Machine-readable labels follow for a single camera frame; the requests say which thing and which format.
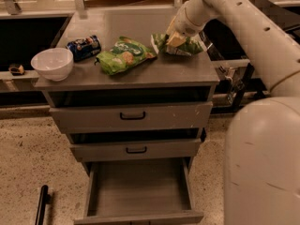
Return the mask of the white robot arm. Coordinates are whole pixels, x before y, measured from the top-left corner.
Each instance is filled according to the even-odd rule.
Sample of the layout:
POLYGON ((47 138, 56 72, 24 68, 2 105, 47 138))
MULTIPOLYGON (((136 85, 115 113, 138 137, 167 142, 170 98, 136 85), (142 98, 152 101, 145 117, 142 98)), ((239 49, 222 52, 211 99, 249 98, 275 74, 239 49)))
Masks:
POLYGON ((300 45, 249 0, 189 0, 169 33, 222 20, 270 96, 232 119, 224 150, 224 225, 300 225, 300 45))

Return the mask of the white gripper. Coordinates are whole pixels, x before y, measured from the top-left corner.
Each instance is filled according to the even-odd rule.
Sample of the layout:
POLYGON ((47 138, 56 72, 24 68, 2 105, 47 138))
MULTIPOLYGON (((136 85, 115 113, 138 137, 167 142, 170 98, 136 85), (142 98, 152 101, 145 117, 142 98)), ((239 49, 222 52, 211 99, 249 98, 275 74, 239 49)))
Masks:
POLYGON ((181 6, 166 30, 169 36, 167 45, 179 47, 186 42, 185 36, 193 37, 198 34, 203 29, 202 11, 203 7, 193 2, 186 2, 181 6), (170 36, 173 29, 179 34, 174 33, 170 36))

